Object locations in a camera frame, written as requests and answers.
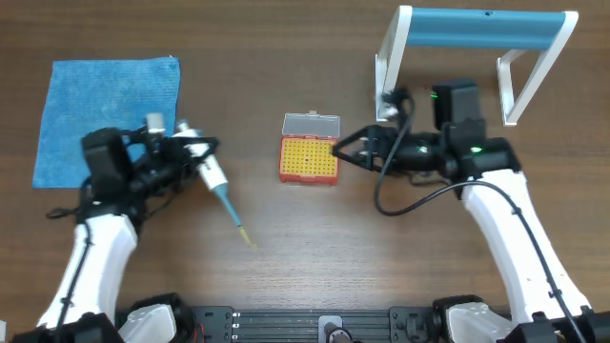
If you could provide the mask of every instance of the white frame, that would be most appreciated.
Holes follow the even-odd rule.
[[[499,97],[504,126],[515,126],[525,111],[540,83],[555,63],[561,50],[579,21],[575,11],[565,11],[565,21],[548,50],[540,53],[523,91],[515,101],[510,65],[527,50],[510,50],[497,61]],[[375,113],[376,121],[386,121],[381,94],[396,87],[402,54],[407,46],[413,7],[399,6],[383,38],[379,53],[375,56]]]

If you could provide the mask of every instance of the tabletop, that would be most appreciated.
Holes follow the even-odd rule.
[[[178,292],[191,305],[388,309],[476,293],[506,306],[472,217],[447,194],[400,217],[373,206],[376,174],[343,164],[335,187],[279,182],[286,112],[339,115],[343,136],[374,124],[375,53],[398,1],[4,1],[0,10],[0,319],[33,328],[70,258],[73,223],[45,212],[75,190],[31,187],[52,61],[176,56],[178,118],[216,136],[253,252],[203,183],[146,224],[118,306]],[[513,144],[545,230],[595,309],[610,309],[610,7],[604,1],[412,1],[414,7],[577,10],[566,48],[513,128],[501,125],[503,51],[407,48],[398,79],[433,128],[430,87],[472,77],[491,136]],[[513,67],[520,89],[536,61]],[[386,207],[432,189],[388,177]]]

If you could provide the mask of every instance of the blue cloth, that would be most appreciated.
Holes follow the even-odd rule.
[[[80,139],[102,128],[134,130],[161,112],[173,133],[180,86],[174,57],[149,60],[59,61],[42,115],[35,188],[76,188],[89,176]],[[140,151],[132,151],[132,159]]]

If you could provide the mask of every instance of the yellow pipette tip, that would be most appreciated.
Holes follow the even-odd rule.
[[[252,244],[252,242],[250,241],[250,238],[248,237],[248,234],[246,233],[246,230],[241,225],[239,226],[239,233],[241,234],[241,238],[244,239],[244,242],[246,242],[246,244],[251,246],[252,249],[254,249],[254,251],[258,250],[258,247],[256,246],[256,244]]]

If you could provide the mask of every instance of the wood grain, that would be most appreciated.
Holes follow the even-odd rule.
[[[180,58],[178,116],[219,137],[218,159],[260,251],[245,247],[197,184],[146,227],[119,305],[179,292],[194,305],[364,308],[506,296],[487,244],[451,195],[409,215],[376,213],[376,176],[343,165],[333,188],[280,184],[285,112],[341,116],[350,133],[374,120],[374,55],[398,1],[3,1],[0,3],[0,319],[33,328],[71,253],[73,224],[44,213],[76,191],[33,190],[51,62]],[[419,7],[578,10],[579,23],[519,125],[501,126],[496,50],[409,48],[399,84],[416,95],[416,128],[432,128],[434,82],[474,77],[489,132],[514,144],[539,218],[576,284],[610,309],[610,6],[604,1],[412,1]],[[523,85],[535,56],[514,67]],[[387,180],[387,206],[427,190]]]

